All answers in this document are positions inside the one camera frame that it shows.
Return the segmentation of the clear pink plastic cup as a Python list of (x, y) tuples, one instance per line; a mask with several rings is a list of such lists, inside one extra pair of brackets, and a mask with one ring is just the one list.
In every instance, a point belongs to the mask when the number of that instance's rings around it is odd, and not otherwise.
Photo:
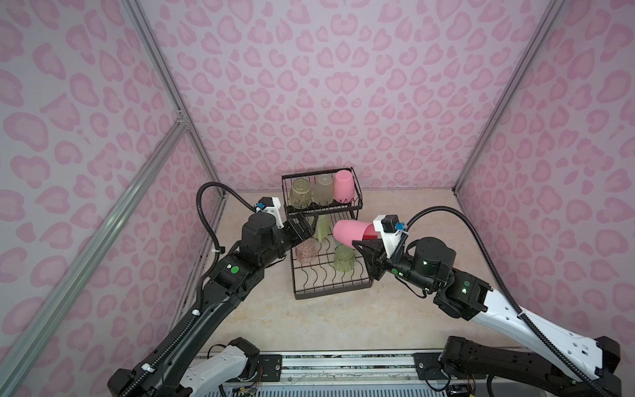
[(309, 238), (308, 240), (300, 243), (295, 248), (295, 257), (301, 264), (301, 266), (305, 266), (310, 264), (314, 258), (317, 256), (317, 242), (314, 238)]

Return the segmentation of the pale green mug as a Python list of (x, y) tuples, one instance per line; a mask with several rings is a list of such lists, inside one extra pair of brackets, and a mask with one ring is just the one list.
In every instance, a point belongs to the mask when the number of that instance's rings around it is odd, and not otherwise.
[(322, 243), (330, 233), (330, 219), (327, 215), (319, 215), (317, 217), (317, 224), (315, 228), (314, 238)]

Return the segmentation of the bright green plastic cup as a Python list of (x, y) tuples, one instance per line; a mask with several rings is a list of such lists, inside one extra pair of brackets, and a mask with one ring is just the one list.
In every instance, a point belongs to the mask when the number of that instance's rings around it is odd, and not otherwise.
[(289, 206), (300, 211), (308, 208), (313, 201), (312, 187), (306, 178), (298, 178), (291, 185)]

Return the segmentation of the pale green textured cup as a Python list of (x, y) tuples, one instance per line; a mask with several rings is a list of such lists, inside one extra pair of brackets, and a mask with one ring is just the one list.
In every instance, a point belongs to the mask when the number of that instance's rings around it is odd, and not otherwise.
[(328, 206), (333, 201), (333, 178), (330, 174), (317, 175), (315, 178), (313, 199), (319, 206)]

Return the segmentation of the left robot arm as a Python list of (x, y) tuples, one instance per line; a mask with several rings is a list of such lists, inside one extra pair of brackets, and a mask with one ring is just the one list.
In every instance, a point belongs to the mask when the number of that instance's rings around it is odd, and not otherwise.
[(119, 369), (107, 388), (113, 396), (169, 396), (205, 342), (264, 279), (268, 266), (314, 234), (316, 223), (300, 216), (279, 228), (276, 218), (253, 213), (241, 240), (209, 270), (195, 303), (163, 341), (132, 370)]

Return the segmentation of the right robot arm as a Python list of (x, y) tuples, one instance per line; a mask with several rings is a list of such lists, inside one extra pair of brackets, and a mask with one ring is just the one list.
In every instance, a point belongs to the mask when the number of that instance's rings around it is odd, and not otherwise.
[(584, 337), (547, 319), (515, 309), (489, 283), (454, 268), (456, 252), (437, 238), (412, 243), (414, 252), (393, 261), (380, 239), (353, 241), (369, 275), (395, 278), (433, 298), (453, 319), (486, 326), (520, 343), (523, 352), (450, 337), (439, 357), (453, 375), (491, 375), (531, 385), (555, 396), (620, 396), (615, 371), (619, 345), (609, 337)]

